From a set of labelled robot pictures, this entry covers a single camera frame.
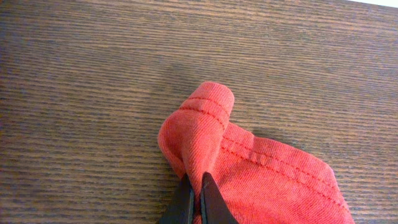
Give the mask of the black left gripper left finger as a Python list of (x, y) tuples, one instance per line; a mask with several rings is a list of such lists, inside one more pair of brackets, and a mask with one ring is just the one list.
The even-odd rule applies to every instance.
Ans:
[(174, 192), (171, 202), (157, 221), (157, 224), (192, 224), (194, 199), (193, 188), (188, 175), (185, 174)]

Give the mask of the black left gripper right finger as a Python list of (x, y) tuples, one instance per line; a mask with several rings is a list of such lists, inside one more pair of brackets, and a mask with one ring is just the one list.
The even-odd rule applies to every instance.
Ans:
[(238, 224), (209, 172), (202, 177), (200, 205), (202, 224)]

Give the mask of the orange red printed t-shirt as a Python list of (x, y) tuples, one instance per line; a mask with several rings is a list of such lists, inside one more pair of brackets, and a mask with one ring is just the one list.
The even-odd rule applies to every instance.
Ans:
[(239, 223), (353, 222), (327, 163), (233, 124), (233, 105), (227, 86), (202, 83), (159, 131), (162, 153), (196, 197), (210, 173)]

